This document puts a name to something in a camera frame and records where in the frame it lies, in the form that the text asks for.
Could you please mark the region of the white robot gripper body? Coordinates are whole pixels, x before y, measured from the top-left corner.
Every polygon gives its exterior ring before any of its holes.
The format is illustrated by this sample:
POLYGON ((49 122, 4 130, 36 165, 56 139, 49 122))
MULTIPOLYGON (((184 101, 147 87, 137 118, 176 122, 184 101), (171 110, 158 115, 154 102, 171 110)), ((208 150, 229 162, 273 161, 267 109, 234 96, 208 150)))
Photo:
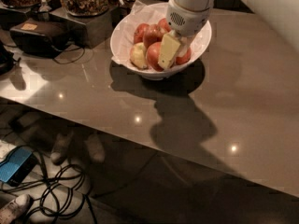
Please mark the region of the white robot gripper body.
POLYGON ((166 20, 179 35, 191 37, 205 26, 210 9, 206 0, 169 0, 166 20))

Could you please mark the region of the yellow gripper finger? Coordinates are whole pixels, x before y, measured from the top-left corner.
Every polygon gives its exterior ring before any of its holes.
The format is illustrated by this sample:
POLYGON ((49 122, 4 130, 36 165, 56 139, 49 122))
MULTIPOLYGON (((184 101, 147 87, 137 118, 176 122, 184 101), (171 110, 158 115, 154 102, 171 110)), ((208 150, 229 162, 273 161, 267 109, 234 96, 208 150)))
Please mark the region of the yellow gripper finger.
POLYGON ((179 41, 181 43, 181 47, 178 51, 178 56, 182 57, 185 55, 185 53, 188 51, 188 48, 190 47, 191 43, 195 39, 195 36, 189 36, 189 37, 184 37, 182 36, 179 41))
POLYGON ((170 31, 163 36, 158 64, 167 70, 173 64, 175 57, 181 47, 181 42, 175 31, 170 31))

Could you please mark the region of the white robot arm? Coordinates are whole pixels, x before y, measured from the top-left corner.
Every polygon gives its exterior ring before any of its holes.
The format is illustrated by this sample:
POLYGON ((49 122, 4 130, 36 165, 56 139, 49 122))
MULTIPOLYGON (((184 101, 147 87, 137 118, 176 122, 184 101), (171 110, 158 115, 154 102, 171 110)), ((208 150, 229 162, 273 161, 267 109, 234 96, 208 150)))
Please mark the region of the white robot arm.
POLYGON ((214 0, 169 0, 166 21, 171 31, 163 36, 158 64, 169 69, 183 55, 208 21, 214 0))

